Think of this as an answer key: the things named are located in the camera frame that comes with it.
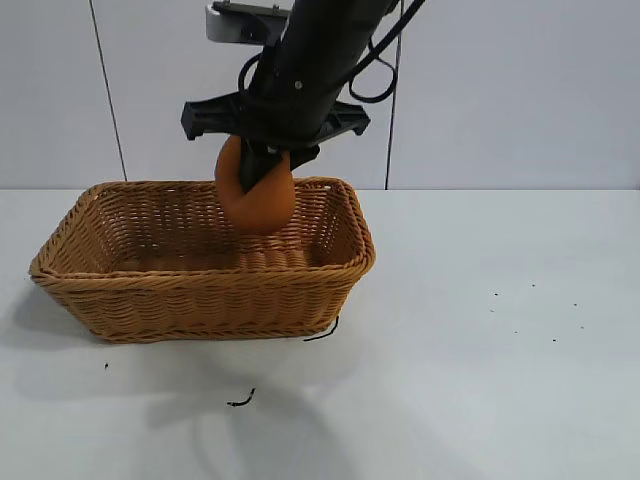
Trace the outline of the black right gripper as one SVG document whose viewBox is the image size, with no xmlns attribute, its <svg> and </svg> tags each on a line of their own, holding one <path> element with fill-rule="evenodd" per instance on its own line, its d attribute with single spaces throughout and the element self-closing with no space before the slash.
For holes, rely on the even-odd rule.
<svg viewBox="0 0 640 480">
<path fill-rule="evenodd" d="M 303 117 L 289 110 L 266 111 L 250 106 L 238 92 L 209 100 L 187 102 L 181 125 L 188 140 L 204 134 L 226 133 L 238 150 L 238 181 L 241 194 L 254 187 L 261 193 L 284 192 L 290 170 L 317 158 L 320 146 L 346 132 L 364 133 L 370 118 L 359 105 L 336 101 L 327 115 Z M 279 147 L 289 150 L 288 153 Z"/>
</svg>

